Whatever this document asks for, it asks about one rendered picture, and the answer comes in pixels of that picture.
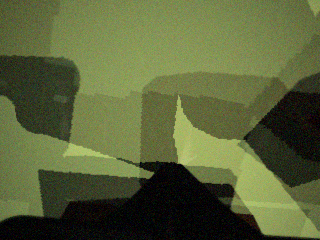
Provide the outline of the red square block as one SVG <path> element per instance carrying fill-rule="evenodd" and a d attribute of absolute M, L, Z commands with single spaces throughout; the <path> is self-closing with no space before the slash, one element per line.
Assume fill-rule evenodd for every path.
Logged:
<path fill-rule="evenodd" d="M 320 131 L 320 108 L 308 120 Z"/>

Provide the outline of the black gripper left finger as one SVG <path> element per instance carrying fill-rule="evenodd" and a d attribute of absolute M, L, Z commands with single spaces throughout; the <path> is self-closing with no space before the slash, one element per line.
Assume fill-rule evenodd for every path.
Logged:
<path fill-rule="evenodd" d="M 0 222 L 0 240 L 166 240 L 173 182 L 173 164 L 164 163 L 100 222 L 18 215 Z"/>

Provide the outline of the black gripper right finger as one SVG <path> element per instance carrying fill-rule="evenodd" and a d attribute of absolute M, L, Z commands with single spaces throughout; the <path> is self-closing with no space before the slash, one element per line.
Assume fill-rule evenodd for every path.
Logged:
<path fill-rule="evenodd" d="M 264 235 L 231 211 L 182 164 L 173 164 L 171 213 L 175 240 L 320 240 Z"/>

